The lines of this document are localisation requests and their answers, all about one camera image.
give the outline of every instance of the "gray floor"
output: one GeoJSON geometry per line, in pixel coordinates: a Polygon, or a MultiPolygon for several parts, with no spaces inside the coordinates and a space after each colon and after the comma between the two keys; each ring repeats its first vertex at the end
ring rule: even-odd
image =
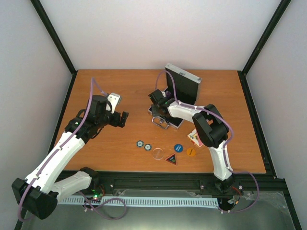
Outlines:
{"type": "MultiPolygon", "coordinates": [[[[221,214],[217,209],[192,207],[129,207],[120,220],[110,221],[81,205],[58,205],[45,220],[34,219],[23,230],[291,230],[290,213],[282,194],[261,194],[260,201],[239,214],[221,214]]],[[[236,209],[248,206],[254,195],[242,197],[236,209]]],[[[117,216],[121,207],[104,207],[103,212],[117,216]]]]}

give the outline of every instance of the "black metal frame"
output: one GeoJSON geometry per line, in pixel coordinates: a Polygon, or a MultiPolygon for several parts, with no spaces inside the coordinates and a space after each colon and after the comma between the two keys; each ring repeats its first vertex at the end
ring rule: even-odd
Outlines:
{"type": "MultiPolygon", "coordinates": [[[[282,14],[286,10],[291,0],[281,0],[279,6],[277,7],[274,15],[272,16],[268,26],[266,27],[263,35],[261,36],[259,42],[257,43],[254,51],[252,52],[250,58],[248,59],[244,69],[242,71],[238,71],[239,79],[241,82],[242,90],[247,102],[248,111],[252,120],[252,124],[255,130],[255,134],[257,137],[258,145],[262,154],[263,162],[265,165],[266,173],[265,174],[255,174],[255,177],[259,183],[259,187],[261,191],[279,191],[283,192],[286,202],[288,204],[289,211],[292,216],[292,220],[294,222],[295,228],[300,230],[301,226],[296,215],[293,202],[291,200],[289,190],[287,188],[286,182],[284,179],[276,178],[276,172],[271,160],[271,156],[264,138],[264,134],[259,122],[259,118],[257,115],[257,111],[253,102],[253,99],[250,94],[250,90],[248,87],[248,83],[246,80],[246,75],[250,70],[251,66],[255,62],[257,56],[260,51],[264,47],[266,41],[277,25],[279,19],[282,14]]],[[[49,148],[49,151],[52,150],[56,137],[58,135],[59,127],[62,122],[65,109],[68,103],[68,99],[70,97],[77,71],[73,67],[71,60],[69,59],[56,31],[54,30],[42,4],[39,0],[31,0],[33,6],[35,7],[38,15],[40,16],[42,22],[44,23],[46,29],[48,30],[52,40],[54,41],[56,47],[61,53],[67,67],[71,71],[72,79],[69,85],[69,89],[67,91],[67,95],[60,113],[60,117],[53,135],[53,139],[49,148]]],[[[76,171],[63,171],[58,180],[65,179],[73,174],[76,171]]],[[[222,197],[218,194],[212,194],[209,192],[204,192],[201,189],[201,184],[204,181],[208,181],[212,179],[212,173],[151,173],[151,172],[99,172],[101,178],[103,178],[103,182],[105,184],[106,192],[112,193],[113,190],[120,189],[160,189],[160,190],[185,190],[185,191],[193,191],[197,194],[207,194],[212,195],[214,197],[222,197]]],[[[253,179],[246,174],[239,174],[236,178],[241,182],[241,185],[244,187],[246,191],[255,191],[256,185],[253,179]]],[[[21,223],[17,222],[15,229],[20,229],[21,223]]]]}

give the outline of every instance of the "small disc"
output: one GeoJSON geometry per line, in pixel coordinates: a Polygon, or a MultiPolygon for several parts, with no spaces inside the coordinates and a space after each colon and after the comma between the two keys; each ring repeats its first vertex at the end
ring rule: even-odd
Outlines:
{"type": "Polygon", "coordinates": [[[146,144],[146,145],[144,146],[144,149],[145,149],[146,151],[149,151],[149,150],[152,149],[152,146],[151,146],[150,144],[146,144]]]}
{"type": "Polygon", "coordinates": [[[144,145],[144,142],[139,140],[138,142],[136,142],[136,146],[137,147],[142,147],[144,145]]]}
{"type": "Polygon", "coordinates": [[[152,152],[152,155],[156,160],[161,160],[164,156],[164,151],[161,148],[155,148],[152,152]]]}
{"type": "Polygon", "coordinates": [[[182,151],[183,151],[183,146],[180,145],[180,144],[176,144],[176,145],[174,146],[174,150],[175,150],[176,152],[182,152],[182,151]]]}
{"type": "Polygon", "coordinates": [[[188,149],[187,149],[187,155],[188,155],[189,157],[194,157],[194,156],[196,155],[195,149],[193,149],[193,148],[188,148],[188,149]]]}

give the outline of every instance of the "orange round sticker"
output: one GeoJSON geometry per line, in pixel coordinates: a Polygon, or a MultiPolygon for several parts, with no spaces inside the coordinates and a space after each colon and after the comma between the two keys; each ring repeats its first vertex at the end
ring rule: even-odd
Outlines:
{"type": "Polygon", "coordinates": [[[187,155],[188,155],[189,157],[194,157],[194,156],[196,155],[195,149],[193,149],[193,148],[188,148],[188,149],[187,149],[187,155]]]}

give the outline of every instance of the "open lid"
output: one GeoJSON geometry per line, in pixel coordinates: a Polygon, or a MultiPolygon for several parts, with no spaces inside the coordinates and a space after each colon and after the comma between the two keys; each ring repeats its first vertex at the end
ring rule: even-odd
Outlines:
{"type": "MultiPolygon", "coordinates": [[[[167,63],[165,69],[172,74],[175,83],[177,99],[188,104],[195,104],[200,92],[202,78],[195,76],[183,69],[167,63]]],[[[171,78],[166,74],[167,91],[174,97],[171,78]]]]}

